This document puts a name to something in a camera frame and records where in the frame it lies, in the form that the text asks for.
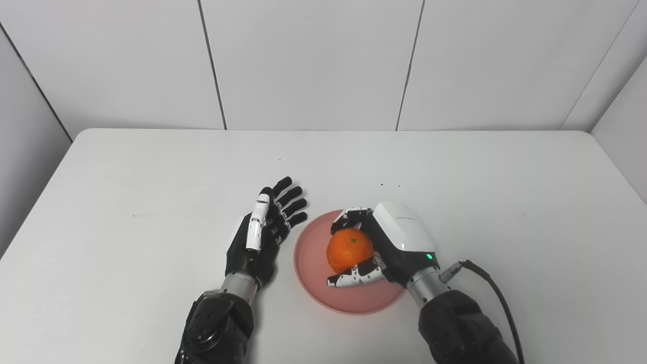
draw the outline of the orange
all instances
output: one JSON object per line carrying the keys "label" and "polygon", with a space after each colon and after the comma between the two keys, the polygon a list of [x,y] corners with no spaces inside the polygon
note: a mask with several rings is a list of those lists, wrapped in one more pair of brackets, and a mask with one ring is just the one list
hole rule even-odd
{"label": "orange", "polygon": [[330,238],[325,254],[332,269],[341,273],[372,257],[373,244],[361,230],[341,229]]}

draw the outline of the robot finger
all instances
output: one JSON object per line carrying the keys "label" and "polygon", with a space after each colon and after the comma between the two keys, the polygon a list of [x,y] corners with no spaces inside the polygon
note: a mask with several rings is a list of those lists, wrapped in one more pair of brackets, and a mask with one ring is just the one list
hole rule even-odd
{"label": "robot finger", "polygon": [[350,207],[348,209],[344,209],[330,227],[331,235],[341,229],[356,226],[363,222],[372,213],[373,210],[363,207]]}
{"label": "robot finger", "polygon": [[286,192],[281,198],[276,200],[276,205],[279,209],[282,209],[284,206],[287,206],[290,201],[301,196],[303,194],[303,189],[301,186],[294,187]]}
{"label": "robot finger", "polygon": [[296,225],[304,222],[305,220],[308,220],[308,214],[306,214],[304,211],[299,212],[298,214],[292,216],[289,218],[286,222],[285,225],[287,225],[288,229],[292,229]]}
{"label": "robot finger", "polygon": [[294,214],[295,212],[301,210],[302,208],[306,207],[308,202],[305,200],[305,198],[300,198],[294,202],[292,202],[289,206],[285,207],[283,209],[283,217],[284,218],[289,218]]}
{"label": "robot finger", "polygon": [[331,275],[326,280],[329,287],[353,287],[384,278],[384,266],[379,256],[373,256],[341,274]]}
{"label": "robot finger", "polygon": [[285,190],[286,188],[290,187],[291,184],[292,184],[292,178],[290,176],[287,176],[283,178],[281,181],[278,181],[276,183],[276,186],[272,188],[274,197],[278,197],[281,194],[281,192],[283,192],[283,190]]}

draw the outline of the robotic hand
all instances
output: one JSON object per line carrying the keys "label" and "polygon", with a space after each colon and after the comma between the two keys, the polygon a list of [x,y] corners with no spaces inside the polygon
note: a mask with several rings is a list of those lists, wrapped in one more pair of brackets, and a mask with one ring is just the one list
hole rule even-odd
{"label": "robotic hand", "polygon": [[307,219],[301,187],[286,177],[265,187],[251,213],[242,217],[227,251],[225,281],[220,290],[204,292],[186,319],[175,364],[242,363],[254,330],[250,304],[274,276],[279,245],[290,230]]}
{"label": "robotic hand", "polygon": [[407,206],[382,202],[375,209],[346,209],[333,222],[331,234],[358,225],[379,256],[330,277],[329,286],[350,286],[383,275],[406,288],[421,308],[418,331],[438,364],[520,362],[476,301],[446,285],[460,265],[441,273],[434,243]]}

